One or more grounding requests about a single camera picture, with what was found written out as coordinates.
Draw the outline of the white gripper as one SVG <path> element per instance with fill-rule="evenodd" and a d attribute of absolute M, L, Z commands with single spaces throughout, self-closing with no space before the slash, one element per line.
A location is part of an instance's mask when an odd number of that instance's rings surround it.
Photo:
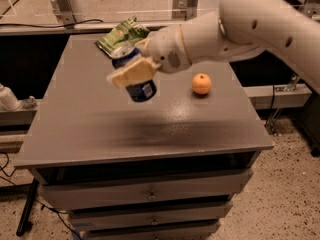
<path fill-rule="evenodd" d="M 140 51 L 145 50 L 145 54 L 150 57 L 139 58 L 116 69 L 106 77 L 110 84 L 125 88 L 152 80 L 159 69 L 172 74 L 187 70 L 192 65 L 186 52 L 182 25 L 152 31 L 148 38 L 138 41 L 134 46 Z"/>

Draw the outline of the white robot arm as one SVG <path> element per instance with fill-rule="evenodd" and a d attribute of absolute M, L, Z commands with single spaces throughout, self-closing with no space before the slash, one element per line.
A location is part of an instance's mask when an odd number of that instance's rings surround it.
<path fill-rule="evenodd" d="M 154 31 L 140 54 L 107 76 L 125 88 L 160 71 L 176 73 L 207 60 L 233 62 L 268 51 L 320 93 L 320 24 L 284 0 L 221 0 L 205 15 Z"/>

